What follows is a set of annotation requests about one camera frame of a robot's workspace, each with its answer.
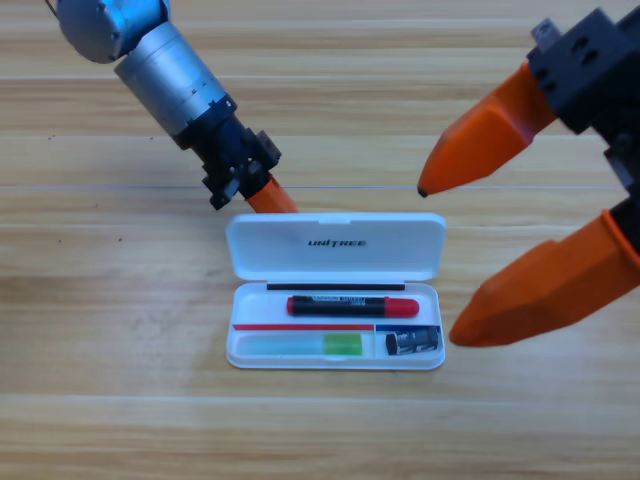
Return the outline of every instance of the red marker cap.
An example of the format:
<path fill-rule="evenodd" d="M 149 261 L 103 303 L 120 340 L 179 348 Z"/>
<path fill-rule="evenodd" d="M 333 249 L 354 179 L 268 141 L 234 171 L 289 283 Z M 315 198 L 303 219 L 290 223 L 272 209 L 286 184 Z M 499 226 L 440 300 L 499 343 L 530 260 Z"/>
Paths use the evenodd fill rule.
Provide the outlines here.
<path fill-rule="evenodd" d="M 385 298 L 385 317 L 412 318 L 418 315 L 420 304 L 411 298 Z"/>

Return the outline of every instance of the orange robotic fingertip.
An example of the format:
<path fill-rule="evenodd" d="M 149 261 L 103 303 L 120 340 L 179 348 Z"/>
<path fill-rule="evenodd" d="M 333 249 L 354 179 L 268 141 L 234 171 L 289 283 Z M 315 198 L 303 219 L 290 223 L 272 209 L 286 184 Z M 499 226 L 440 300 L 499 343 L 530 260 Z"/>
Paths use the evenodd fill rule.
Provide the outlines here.
<path fill-rule="evenodd" d="M 561 242 L 534 248 L 487 280 L 452 343 L 508 345 L 572 325 L 640 286 L 640 255 L 609 211 Z"/>
<path fill-rule="evenodd" d="M 451 125 L 429 156 L 423 197 L 491 175 L 556 119 L 527 63 Z"/>
<path fill-rule="evenodd" d="M 295 202 L 273 176 L 247 203 L 256 213 L 298 213 Z"/>

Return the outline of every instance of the printed logo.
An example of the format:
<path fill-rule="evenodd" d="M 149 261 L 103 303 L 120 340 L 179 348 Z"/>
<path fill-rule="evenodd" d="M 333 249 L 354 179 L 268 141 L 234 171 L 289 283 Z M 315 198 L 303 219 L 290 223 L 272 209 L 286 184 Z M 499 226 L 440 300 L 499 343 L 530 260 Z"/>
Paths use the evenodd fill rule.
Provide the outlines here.
<path fill-rule="evenodd" d="M 365 240 L 309 240 L 310 247 L 366 247 Z"/>
<path fill-rule="evenodd" d="M 314 302 L 346 302 L 351 305 L 364 306 L 366 305 L 366 299 L 364 297 L 327 297 L 315 295 L 311 299 Z"/>

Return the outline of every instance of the open lid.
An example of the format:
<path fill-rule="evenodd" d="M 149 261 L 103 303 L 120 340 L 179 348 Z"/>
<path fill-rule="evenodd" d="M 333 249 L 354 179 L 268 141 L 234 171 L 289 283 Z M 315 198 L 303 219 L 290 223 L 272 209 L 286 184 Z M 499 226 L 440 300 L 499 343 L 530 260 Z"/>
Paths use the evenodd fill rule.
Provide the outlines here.
<path fill-rule="evenodd" d="M 236 275 L 276 283 L 429 280 L 445 236 L 432 213 L 248 214 L 227 227 Z"/>

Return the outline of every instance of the silver cylindrical joint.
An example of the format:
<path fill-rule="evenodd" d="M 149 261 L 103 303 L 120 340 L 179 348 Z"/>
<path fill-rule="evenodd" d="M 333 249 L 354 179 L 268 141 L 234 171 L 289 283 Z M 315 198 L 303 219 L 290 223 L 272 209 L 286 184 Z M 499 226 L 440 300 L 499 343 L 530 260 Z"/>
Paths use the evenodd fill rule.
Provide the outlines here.
<path fill-rule="evenodd" d="M 167 20 L 160 0 L 58 0 L 62 33 L 76 51 L 96 63 L 129 53 L 145 33 Z"/>
<path fill-rule="evenodd" d="M 115 72 L 171 136 L 226 95 L 171 22 L 146 34 Z"/>

